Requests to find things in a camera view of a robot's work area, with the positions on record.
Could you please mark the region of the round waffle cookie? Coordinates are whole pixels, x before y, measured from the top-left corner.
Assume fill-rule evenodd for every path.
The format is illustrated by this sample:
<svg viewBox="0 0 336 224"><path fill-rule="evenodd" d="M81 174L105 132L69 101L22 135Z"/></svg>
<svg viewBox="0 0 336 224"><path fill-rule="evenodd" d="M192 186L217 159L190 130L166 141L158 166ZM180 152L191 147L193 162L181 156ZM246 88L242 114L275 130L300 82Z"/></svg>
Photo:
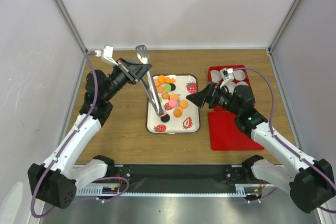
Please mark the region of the round waffle cookie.
<svg viewBox="0 0 336 224"><path fill-rule="evenodd" d="M188 107L188 101L187 100L181 100L179 102L179 106L183 109L187 108Z"/></svg>
<svg viewBox="0 0 336 224"><path fill-rule="evenodd" d="M179 96L177 94L171 94L169 97L170 100L174 99L174 100L178 100Z"/></svg>

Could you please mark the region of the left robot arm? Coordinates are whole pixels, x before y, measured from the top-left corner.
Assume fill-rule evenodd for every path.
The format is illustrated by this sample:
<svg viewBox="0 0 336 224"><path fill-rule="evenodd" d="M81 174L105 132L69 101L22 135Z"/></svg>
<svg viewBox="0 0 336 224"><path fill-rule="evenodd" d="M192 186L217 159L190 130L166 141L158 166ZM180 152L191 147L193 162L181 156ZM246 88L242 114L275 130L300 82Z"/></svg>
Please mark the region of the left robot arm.
<svg viewBox="0 0 336 224"><path fill-rule="evenodd" d="M152 65L147 60L139 63L123 58L109 59L112 72L90 68L86 77L86 92L76 121L65 138L42 164L33 163L28 169L32 199L30 210L34 217L36 200L65 209L75 198L76 192L94 182L116 180L119 185L129 181L116 175L114 160L102 155L95 156L88 164L74 169L73 166L92 137L101 130L109 118L113 105L110 100L126 85L142 81Z"/></svg>

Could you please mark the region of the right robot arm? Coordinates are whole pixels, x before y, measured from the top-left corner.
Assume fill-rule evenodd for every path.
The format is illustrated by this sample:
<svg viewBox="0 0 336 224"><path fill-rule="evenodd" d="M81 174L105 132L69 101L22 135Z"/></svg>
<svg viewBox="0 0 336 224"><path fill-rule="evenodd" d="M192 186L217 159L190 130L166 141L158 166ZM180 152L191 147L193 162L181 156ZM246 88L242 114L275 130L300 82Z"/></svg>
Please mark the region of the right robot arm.
<svg viewBox="0 0 336 224"><path fill-rule="evenodd" d="M263 146L282 164L276 166L264 158L259 159L241 170L244 181L254 183L261 179L273 184L288 193L293 203L307 214L335 197L330 163L325 159L316 160L279 134L255 109L251 87L237 86L233 93L228 93L210 82L202 91L186 98L199 108L204 104L209 108L220 106L234 114L238 130Z"/></svg>

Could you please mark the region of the metal serving tongs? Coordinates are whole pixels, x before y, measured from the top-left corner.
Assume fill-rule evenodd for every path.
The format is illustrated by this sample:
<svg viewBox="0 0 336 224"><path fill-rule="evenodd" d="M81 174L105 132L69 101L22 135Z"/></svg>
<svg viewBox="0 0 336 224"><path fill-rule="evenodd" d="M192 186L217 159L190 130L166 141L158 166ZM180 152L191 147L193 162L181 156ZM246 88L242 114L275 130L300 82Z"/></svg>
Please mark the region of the metal serving tongs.
<svg viewBox="0 0 336 224"><path fill-rule="evenodd" d="M135 47L135 51L138 59L143 64L150 63L149 52L145 45L138 45ZM154 84L154 79L152 77L151 70L146 73L148 82L146 83L143 79L141 80L144 90L148 96L148 101L152 105L157 116L161 116L163 114L163 109L159 104L159 95L156 90L156 86Z"/></svg>

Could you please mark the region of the orange flower cookie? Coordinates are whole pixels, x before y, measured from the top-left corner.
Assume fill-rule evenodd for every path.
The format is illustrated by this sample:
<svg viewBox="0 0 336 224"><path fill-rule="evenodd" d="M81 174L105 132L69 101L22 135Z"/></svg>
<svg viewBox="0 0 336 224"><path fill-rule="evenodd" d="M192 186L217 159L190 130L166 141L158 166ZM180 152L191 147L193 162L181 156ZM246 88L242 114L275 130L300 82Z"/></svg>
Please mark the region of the orange flower cookie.
<svg viewBox="0 0 336 224"><path fill-rule="evenodd" d="M182 116L183 112L179 109L176 109L174 112L173 112L173 115L176 117L176 118L180 118Z"/></svg>

